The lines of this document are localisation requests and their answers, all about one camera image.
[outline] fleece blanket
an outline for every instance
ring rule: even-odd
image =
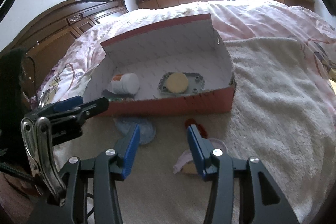
[[[307,49],[290,38],[225,43],[237,82],[232,111],[194,118],[210,137],[225,142],[231,156],[259,156],[300,222],[308,223],[335,179],[336,140],[332,114],[306,65]],[[210,183],[173,174],[188,148],[187,118],[150,118],[157,135],[139,147],[131,175],[117,184],[125,224],[203,223]],[[94,157],[120,137],[112,117],[95,117],[84,125],[81,138],[60,145],[55,154],[61,163],[74,155]],[[237,206],[233,223],[238,223]]]

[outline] wooden headboard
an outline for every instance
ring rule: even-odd
[[[54,65],[71,44],[91,27],[119,17],[128,10],[124,0],[67,0],[41,13],[33,19],[4,51],[24,47],[35,60],[36,82],[33,65],[26,60],[24,92],[35,94]]]

